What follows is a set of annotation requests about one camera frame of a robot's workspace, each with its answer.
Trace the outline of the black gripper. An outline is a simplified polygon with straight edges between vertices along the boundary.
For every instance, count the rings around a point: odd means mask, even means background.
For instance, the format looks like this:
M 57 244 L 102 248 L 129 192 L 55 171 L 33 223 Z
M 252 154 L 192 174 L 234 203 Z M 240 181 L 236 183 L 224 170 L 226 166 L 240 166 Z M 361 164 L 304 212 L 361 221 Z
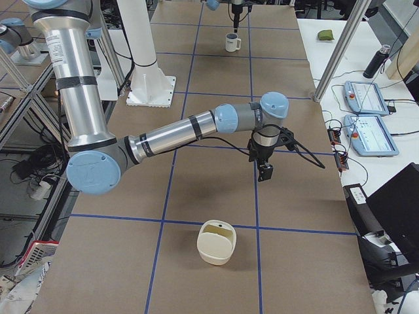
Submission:
M 263 146 L 258 144 L 254 139 L 250 139 L 247 144 L 249 150 L 249 162 L 257 162 L 259 170 L 258 181 L 263 182 L 272 178 L 273 166 L 268 162 L 268 159 L 274 152 L 274 146 Z
M 243 13 L 243 6 L 242 4 L 232 4 L 232 13 L 234 16 L 234 21 L 233 21 L 233 30 L 235 33 L 238 32 L 238 26 L 239 26 L 239 20 L 240 20 L 240 15 L 241 13 Z

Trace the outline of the second grey robot base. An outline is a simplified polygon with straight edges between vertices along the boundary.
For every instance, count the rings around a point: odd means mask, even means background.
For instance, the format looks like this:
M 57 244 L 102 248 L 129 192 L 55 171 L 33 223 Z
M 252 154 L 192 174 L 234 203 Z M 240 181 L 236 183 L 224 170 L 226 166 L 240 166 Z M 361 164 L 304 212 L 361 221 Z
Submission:
M 45 38 L 35 38 L 19 18 L 1 20 L 1 48 L 16 65 L 41 66 L 50 61 Z

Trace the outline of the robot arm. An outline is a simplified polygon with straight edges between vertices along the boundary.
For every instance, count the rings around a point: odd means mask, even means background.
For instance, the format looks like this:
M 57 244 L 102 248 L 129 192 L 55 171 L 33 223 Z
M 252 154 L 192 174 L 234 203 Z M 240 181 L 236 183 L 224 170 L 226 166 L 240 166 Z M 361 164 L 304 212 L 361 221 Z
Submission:
M 222 104 L 212 110 L 142 133 L 128 135 L 133 120 L 109 126 L 101 104 L 87 36 L 101 32 L 98 1 L 28 1 L 33 24 L 43 35 L 68 120 L 71 139 L 66 173 L 74 188 L 100 195 L 114 189 L 125 171 L 144 159 L 218 133 L 250 131 L 247 155 L 256 161 L 260 180 L 271 178 L 274 149 L 293 150 L 293 133 L 283 126 L 289 108 L 281 93 L 260 101 Z
M 218 1 L 218 0 L 205 0 L 204 4 L 208 9 L 216 11 L 221 4 L 224 3 L 227 6 L 227 14 L 229 20 L 232 22 L 233 33 L 237 33 L 240 27 L 240 24 L 249 16 L 252 11 L 253 4 L 251 1 L 244 0 L 228 0 L 228 1 Z

